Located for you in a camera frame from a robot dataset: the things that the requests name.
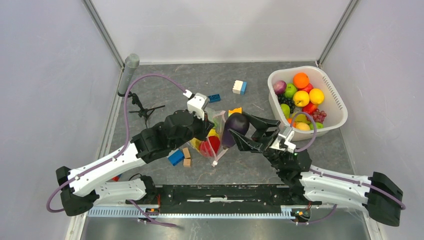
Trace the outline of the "red toy bell pepper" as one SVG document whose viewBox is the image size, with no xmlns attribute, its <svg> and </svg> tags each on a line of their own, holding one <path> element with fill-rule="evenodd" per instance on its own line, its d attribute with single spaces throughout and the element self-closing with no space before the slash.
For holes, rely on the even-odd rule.
<svg viewBox="0 0 424 240">
<path fill-rule="evenodd" d="M 221 141 L 217 136 L 209 136 L 206 141 L 199 145 L 199 152 L 204 157 L 214 158 L 220 148 Z"/>
</svg>

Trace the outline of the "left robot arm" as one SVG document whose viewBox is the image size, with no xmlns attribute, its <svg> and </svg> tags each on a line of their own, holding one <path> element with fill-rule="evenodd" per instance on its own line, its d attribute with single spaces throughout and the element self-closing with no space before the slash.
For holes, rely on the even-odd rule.
<svg viewBox="0 0 424 240">
<path fill-rule="evenodd" d="M 214 126 L 208 116 L 199 118 L 188 110 L 177 110 L 164 121 L 142 130 L 109 155 L 82 167 L 58 168 L 56 178 L 62 210 L 72 217 L 106 200 L 153 203 L 157 190 L 141 179 L 124 183 L 110 180 L 128 170 L 165 158 L 194 138 L 206 140 Z"/>
</svg>

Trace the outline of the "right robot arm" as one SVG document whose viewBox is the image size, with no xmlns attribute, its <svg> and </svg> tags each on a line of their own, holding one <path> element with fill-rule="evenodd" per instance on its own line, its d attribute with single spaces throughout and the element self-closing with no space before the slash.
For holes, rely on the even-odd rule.
<svg viewBox="0 0 424 240">
<path fill-rule="evenodd" d="M 292 142 L 295 131 L 292 125 L 279 130 L 280 121 L 266 119 L 246 112 L 234 114 L 225 132 L 231 135 L 241 152 L 262 154 L 276 169 L 278 177 L 289 187 L 289 199 L 295 204 L 304 201 L 328 203 L 354 208 L 381 224 L 398 227 L 403 191 L 385 174 L 372 176 L 344 174 L 314 166 L 307 152 L 308 145 L 297 148 Z"/>
</svg>

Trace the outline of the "clear zip top bag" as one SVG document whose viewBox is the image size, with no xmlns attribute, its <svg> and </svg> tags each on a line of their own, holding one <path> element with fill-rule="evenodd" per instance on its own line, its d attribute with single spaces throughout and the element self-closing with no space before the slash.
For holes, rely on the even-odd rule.
<svg viewBox="0 0 424 240">
<path fill-rule="evenodd" d="M 193 138 L 189 141 L 189 144 L 201 156 L 209 159 L 213 167 L 216 167 L 220 159 L 229 150 L 223 145 L 223 133 L 228 112 L 224 110 L 215 111 L 208 107 L 206 110 L 208 113 L 208 119 L 212 121 L 214 127 L 209 131 L 206 140 L 203 141 Z"/>
</svg>

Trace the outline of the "purple toy onion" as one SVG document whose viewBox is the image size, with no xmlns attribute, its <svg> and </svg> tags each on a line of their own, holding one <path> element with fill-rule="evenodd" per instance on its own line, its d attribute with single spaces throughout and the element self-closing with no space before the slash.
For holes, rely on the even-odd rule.
<svg viewBox="0 0 424 240">
<path fill-rule="evenodd" d="M 276 95 L 281 95 L 285 93 L 287 88 L 287 83 L 283 80 L 278 80 L 272 85 L 272 88 Z"/>
</svg>

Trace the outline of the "purple toy eggplant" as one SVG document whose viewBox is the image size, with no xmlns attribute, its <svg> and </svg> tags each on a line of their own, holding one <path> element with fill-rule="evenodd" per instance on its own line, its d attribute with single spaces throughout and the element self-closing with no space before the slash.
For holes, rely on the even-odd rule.
<svg viewBox="0 0 424 240">
<path fill-rule="evenodd" d="M 233 113 L 225 121 L 224 130 L 221 137 L 221 145 L 223 149 L 229 149 L 234 146 L 235 140 L 230 132 L 234 130 L 242 135 L 245 135 L 250 127 L 250 122 L 248 118 L 242 113 Z"/>
</svg>

